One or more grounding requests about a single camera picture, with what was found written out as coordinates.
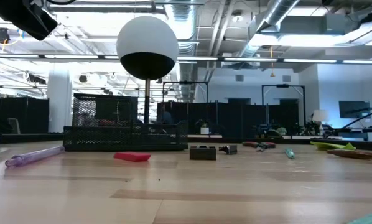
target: red block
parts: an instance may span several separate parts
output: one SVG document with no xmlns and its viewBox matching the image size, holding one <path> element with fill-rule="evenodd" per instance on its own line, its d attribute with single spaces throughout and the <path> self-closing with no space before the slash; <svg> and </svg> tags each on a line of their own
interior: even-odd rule
<svg viewBox="0 0 372 224">
<path fill-rule="evenodd" d="M 249 146 L 249 147 L 257 148 L 259 146 L 259 143 L 258 142 L 243 142 L 243 146 Z"/>
<path fill-rule="evenodd" d="M 142 162 L 148 161 L 151 155 L 147 153 L 139 153 L 139 152 L 117 152 L 114 154 L 115 159 L 122 159 L 125 161 L 132 161 L 132 162 Z"/>
<path fill-rule="evenodd" d="M 275 148 L 276 147 L 276 144 L 274 144 L 273 142 L 262 142 L 262 143 L 265 143 L 269 146 L 269 148 Z"/>
</svg>

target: purple tube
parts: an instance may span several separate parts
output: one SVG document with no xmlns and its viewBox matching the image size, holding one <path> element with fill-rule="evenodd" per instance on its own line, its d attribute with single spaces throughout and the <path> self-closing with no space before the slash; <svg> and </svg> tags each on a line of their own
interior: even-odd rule
<svg viewBox="0 0 372 224">
<path fill-rule="evenodd" d="M 35 162 L 41 159 L 48 158 L 50 156 L 55 156 L 57 154 L 63 153 L 64 152 L 64 147 L 63 146 L 58 146 L 58 147 L 53 147 L 50 149 L 44 149 L 36 152 L 28 152 L 25 154 L 21 155 L 16 155 L 12 156 L 11 159 L 8 159 L 5 162 L 5 165 L 10 167 L 10 166 L 24 166 L 27 165 L 31 162 Z"/>
</svg>

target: black and white ball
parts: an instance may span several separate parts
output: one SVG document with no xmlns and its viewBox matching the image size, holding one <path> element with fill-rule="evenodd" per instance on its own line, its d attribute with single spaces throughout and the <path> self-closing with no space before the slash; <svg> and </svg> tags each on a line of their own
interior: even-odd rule
<svg viewBox="0 0 372 224">
<path fill-rule="evenodd" d="M 175 66 L 178 41 L 167 23 L 141 16 L 130 20 L 119 32 L 117 54 L 129 74 L 142 80 L 156 80 Z"/>
</svg>

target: desk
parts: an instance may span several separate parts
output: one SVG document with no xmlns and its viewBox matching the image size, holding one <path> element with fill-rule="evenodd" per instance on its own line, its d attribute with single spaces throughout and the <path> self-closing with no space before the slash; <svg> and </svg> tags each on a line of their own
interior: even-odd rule
<svg viewBox="0 0 372 224">
<path fill-rule="evenodd" d="M 61 144 L 5 146 L 0 223 L 329 224 L 372 213 L 372 161 L 329 155 L 309 145 L 256 152 L 239 144 L 237 155 L 216 152 L 216 161 L 191 161 L 188 151 L 151 152 L 149 162 L 66 152 L 5 168 L 14 154 Z M 287 158 L 287 147 L 296 159 Z"/>
</svg>

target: television screen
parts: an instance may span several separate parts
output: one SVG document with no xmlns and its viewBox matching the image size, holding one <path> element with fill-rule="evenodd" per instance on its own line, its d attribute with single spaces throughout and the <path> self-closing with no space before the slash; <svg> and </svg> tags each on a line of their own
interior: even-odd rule
<svg viewBox="0 0 372 224">
<path fill-rule="evenodd" d="M 340 101 L 341 118 L 361 118 L 370 113 L 368 101 Z"/>
</svg>

